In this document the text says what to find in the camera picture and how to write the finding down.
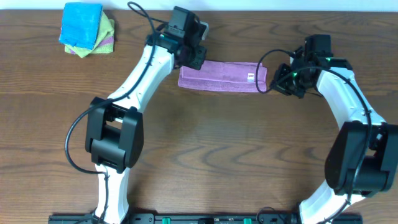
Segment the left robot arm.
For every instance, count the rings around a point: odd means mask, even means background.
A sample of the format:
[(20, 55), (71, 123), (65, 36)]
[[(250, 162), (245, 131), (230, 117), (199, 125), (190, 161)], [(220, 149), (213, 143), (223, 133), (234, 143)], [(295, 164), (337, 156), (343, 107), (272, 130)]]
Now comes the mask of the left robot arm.
[(96, 223), (122, 223), (129, 210), (130, 169), (144, 145), (144, 110), (162, 80), (177, 67), (201, 69), (206, 48), (200, 45), (208, 24), (192, 11), (174, 7), (170, 20), (147, 36), (142, 56), (125, 82), (107, 99), (90, 104), (85, 149), (99, 180)]

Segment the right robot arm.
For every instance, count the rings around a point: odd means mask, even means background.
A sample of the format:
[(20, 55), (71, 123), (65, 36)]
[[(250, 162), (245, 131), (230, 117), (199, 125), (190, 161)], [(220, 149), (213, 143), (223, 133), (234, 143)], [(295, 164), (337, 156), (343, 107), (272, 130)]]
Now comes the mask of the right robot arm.
[(325, 160), (325, 180), (299, 205), (301, 223), (331, 223), (350, 205), (388, 191), (397, 170), (397, 126), (389, 124), (359, 89), (351, 64), (331, 51), (331, 37), (315, 34), (281, 64), (270, 88), (303, 98), (316, 90), (339, 133)]

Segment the purple microfiber cloth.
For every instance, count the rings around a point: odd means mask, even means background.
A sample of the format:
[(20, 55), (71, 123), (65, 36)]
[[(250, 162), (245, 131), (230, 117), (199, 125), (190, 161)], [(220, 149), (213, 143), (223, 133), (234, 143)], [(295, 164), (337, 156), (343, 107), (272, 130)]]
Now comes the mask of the purple microfiber cloth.
[(200, 70), (182, 67), (178, 86), (191, 90), (235, 93), (266, 91), (267, 68), (255, 62), (204, 61)]

